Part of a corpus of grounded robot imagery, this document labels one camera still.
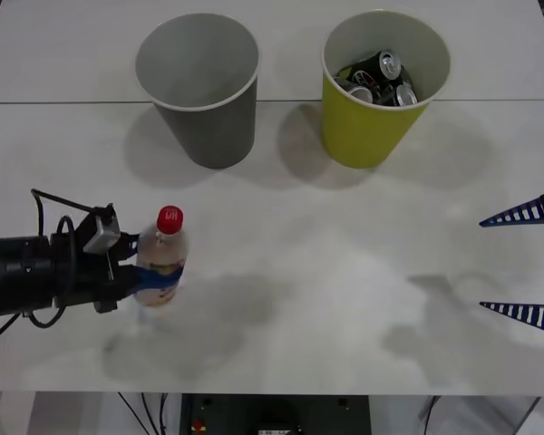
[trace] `soda can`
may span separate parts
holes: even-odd
[[[356,83],[349,82],[348,80],[341,79],[340,77],[335,77],[335,82],[341,88],[345,90],[346,93],[352,95],[362,102],[373,102],[374,96],[370,89],[365,88],[364,86],[359,86]]]
[[[401,72],[399,72],[399,77],[397,77],[395,80],[391,80],[391,84],[393,86],[400,86],[402,84],[406,84],[414,91],[413,81],[411,80],[411,76],[409,75],[407,70],[405,70],[404,66],[401,67]]]
[[[388,85],[383,96],[376,102],[383,106],[405,107],[417,104],[417,97],[408,84]]]
[[[374,82],[381,84],[399,77],[401,68],[401,59],[393,50],[381,50],[369,58],[343,68],[337,76],[352,81],[355,73],[363,71]]]

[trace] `robotic arm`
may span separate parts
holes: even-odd
[[[544,224],[544,195],[480,222],[481,227]],[[484,308],[544,331],[544,304],[480,302]]]
[[[120,231],[112,204],[89,208],[38,190],[32,194],[38,207],[39,235],[0,238],[0,315],[21,314],[35,326],[47,328],[67,306],[93,303],[97,313],[108,313],[118,301],[142,288],[179,279],[119,264],[136,253],[138,235]],[[63,217],[49,240],[43,234],[41,198],[88,215],[76,229],[68,216]],[[34,317],[34,310],[53,305],[58,313],[50,322],[43,324]]]

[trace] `black cable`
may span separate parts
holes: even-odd
[[[42,203],[38,197],[34,197],[36,199],[36,203],[40,204],[39,212],[38,212],[38,220],[39,220],[39,232],[43,232],[42,224],[41,222],[41,211],[42,210]],[[62,234],[63,233],[63,227],[64,224],[66,224],[66,228],[69,232],[69,276],[68,281],[66,283],[66,288],[64,289],[64,293],[60,298],[60,301],[58,303],[59,309],[54,315],[54,317],[48,321],[47,323],[42,323],[39,321],[35,316],[34,313],[31,312],[28,315],[28,319],[30,322],[36,326],[37,328],[41,329],[47,329],[53,326],[58,320],[63,316],[64,310],[66,309],[66,299],[68,295],[73,291],[74,289],[74,283],[76,280],[76,237],[74,234],[74,225],[73,220],[68,216],[63,216],[58,221],[58,227],[56,228],[56,234]]]
[[[6,329],[12,326],[12,324],[16,321],[18,317],[20,317],[20,314],[15,314],[12,317],[10,317],[10,319],[8,319],[8,322],[3,324],[2,327],[0,328],[0,335],[2,335],[6,331]]]
[[[429,426],[429,419],[432,416],[433,405],[437,402],[440,396],[433,396],[432,404],[429,405],[429,410],[427,411],[427,418],[425,419],[425,429],[423,430],[423,435],[427,435],[427,427]]]
[[[147,430],[147,428],[145,427],[145,425],[143,424],[143,422],[141,421],[141,419],[139,418],[139,415],[137,415],[137,412],[135,412],[133,410],[133,408],[131,407],[131,405],[127,402],[127,399],[125,399],[123,397],[123,395],[117,391],[117,394],[119,394],[119,397],[121,397],[121,399],[123,400],[123,402],[125,402],[125,404],[127,405],[127,408],[129,408],[129,410],[131,411],[131,413],[135,416],[135,418],[137,419],[137,421],[139,422],[139,424],[141,425],[141,427],[143,428],[143,430],[145,430],[145,433],[147,435],[150,435],[149,434],[149,431]]]
[[[167,393],[164,392],[161,395],[161,404],[160,404],[160,430],[161,435],[165,435],[166,427],[163,425],[163,408],[165,407],[165,401],[167,400]]]
[[[151,423],[151,427],[153,428],[155,435],[160,435],[160,433],[157,432],[157,427],[155,426],[155,423],[153,422],[153,418],[151,417],[151,413],[149,412],[149,408],[147,407],[147,401],[145,400],[144,392],[141,393],[141,399],[143,400],[143,407],[145,408],[145,412],[147,413],[147,418],[149,419],[149,423]]]
[[[87,206],[84,206],[83,204],[79,204],[78,202],[69,201],[68,199],[65,199],[65,198],[56,197],[55,195],[51,195],[50,193],[42,192],[41,190],[36,190],[35,188],[31,189],[30,193],[33,194],[33,197],[36,200],[36,202],[39,202],[39,198],[42,197],[42,198],[50,199],[51,201],[54,201],[54,202],[58,202],[59,204],[63,204],[63,205],[65,205],[67,207],[70,207],[70,208],[77,208],[79,210],[86,211],[87,213],[95,213],[95,214],[97,213],[97,210],[95,210],[92,207],[87,207]]]

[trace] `bottle label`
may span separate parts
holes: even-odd
[[[135,298],[146,306],[161,306],[167,304],[180,283],[185,261],[172,265],[156,265],[153,263],[139,263],[141,268],[142,284],[135,289]]]

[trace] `black can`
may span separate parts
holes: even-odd
[[[376,102],[383,106],[405,107],[417,104],[417,97],[408,84],[399,86],[388,85],[383,92],[383,96]]]
[[[397,77],[395,80],[391,80],[391,84],[393,86],[401,86],[402,84],[406,84],[415,92],[415,88],[413,88],[413,80],[411,80],[411,75],[409,75],[407,70],[405,70],[404,66],[401,67],[399,77]]]
[[[355,74],[362,71],[380,86],[397,79],[401,68],[401,59],[393,50],[382,50],[367,59],[343,68],[338,72],[338,77],[354,82]]]

